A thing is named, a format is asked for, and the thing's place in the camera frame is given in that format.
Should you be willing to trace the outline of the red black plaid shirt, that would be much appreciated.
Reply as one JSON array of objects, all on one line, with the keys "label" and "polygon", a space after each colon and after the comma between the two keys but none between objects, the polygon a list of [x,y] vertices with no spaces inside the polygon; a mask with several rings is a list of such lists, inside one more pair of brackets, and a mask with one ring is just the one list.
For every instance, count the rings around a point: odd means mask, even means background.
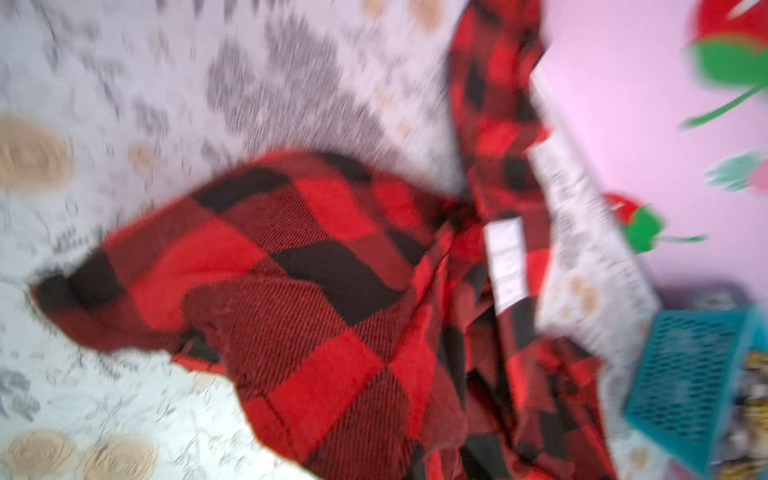
[{"label": "red black plaid shirt", "polygon": [[599,361],[534,327],[551,219],[530,153],[537,1],[471,1],[448,91],[471,197],[346,155],[250,161],[31,289],[100,351],[234,384],[255,436],[324,479],[612,479]]}]

